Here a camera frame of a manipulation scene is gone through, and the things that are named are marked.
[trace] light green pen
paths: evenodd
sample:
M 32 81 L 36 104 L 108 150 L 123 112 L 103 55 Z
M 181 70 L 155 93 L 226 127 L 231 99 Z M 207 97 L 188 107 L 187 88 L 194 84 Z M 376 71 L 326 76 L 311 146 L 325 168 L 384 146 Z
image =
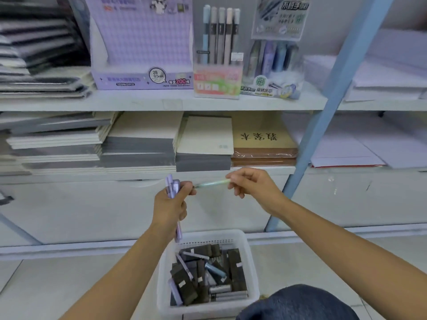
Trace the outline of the light green pen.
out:
M 222 181 L 216 181 L 216 182 L 208 182 L 203 184 L 197 184 L 193 186 L 193 188 L 203 188 L 203 187 L 209 187 L 209 186 L 215 186 L 215 185 L 221 185 L 221 184 L 228 184 L 230 180 L 222 180 Z

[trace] denim fabric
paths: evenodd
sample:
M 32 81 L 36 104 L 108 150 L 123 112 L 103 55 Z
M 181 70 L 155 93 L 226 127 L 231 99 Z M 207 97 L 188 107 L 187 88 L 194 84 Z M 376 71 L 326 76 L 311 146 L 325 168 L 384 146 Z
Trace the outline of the denim fabric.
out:
M 236 320 L 359 320 L 359 317 L 331 293 L 299 284 L 251 304 Z

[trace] tile floor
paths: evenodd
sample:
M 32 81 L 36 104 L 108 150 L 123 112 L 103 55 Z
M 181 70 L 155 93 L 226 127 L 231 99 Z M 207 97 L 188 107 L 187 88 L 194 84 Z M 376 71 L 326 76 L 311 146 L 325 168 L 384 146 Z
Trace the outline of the tile floor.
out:
M 378 238 L 372 241 L 427 271 L 427 236 Z M 360 320 L 383 320 L 305 244 L 253 246 L 252 253 L 261 294 L 270 295 L 285 286 L 305 283 L 337 296 L 354 309 Z M 24 260 L 20 265 L 20 261 L 0 262 L 2 319 L 58 319 L 120 257 L 103 255 L 36 259 Z M 157 271 L 132 320 L 161 320 L 156 309 L 156 285 Z

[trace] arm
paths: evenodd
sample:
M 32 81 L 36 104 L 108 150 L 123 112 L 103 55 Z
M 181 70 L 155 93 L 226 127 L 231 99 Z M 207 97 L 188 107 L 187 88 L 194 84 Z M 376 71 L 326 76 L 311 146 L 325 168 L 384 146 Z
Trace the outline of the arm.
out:
M 60 320 L 129 320 L 141 299 L 157 263 L 175 235 L 176 224 L 187 215 L 184 199 L 195 194 L 191 182 L 174 199 L 160 191 L 154 201 L 148 230 L 120 261 L 87 291 Z
M 284 221 L 339 277 L 388 320 L 421 320 L 427 315 L 427 274 L 344 228 L 289 200 L 266 171 L 230 173 L 229 189 L 252 195 Z

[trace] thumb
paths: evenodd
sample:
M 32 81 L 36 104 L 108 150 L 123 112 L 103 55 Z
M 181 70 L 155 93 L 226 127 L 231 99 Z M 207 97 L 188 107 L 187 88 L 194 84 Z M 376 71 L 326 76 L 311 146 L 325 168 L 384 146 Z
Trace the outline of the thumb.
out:
M 231 182 L 237 184 L 238 186 L 243 187 L 249 192 L 253 192 L 256 189 L 256 185 L 255 185 L 256 183 L 252 182 L 251 180 L 247 179 L 242 175 L 232 174 L 230 177 L 230 180 Z
M 184 202 L 185 198 L 191 193 L 193 190 L 193 184 L 191 182 L 187 182 L 184 186 L 179 190 L 178 194 L 175 196 L 180 202 Z

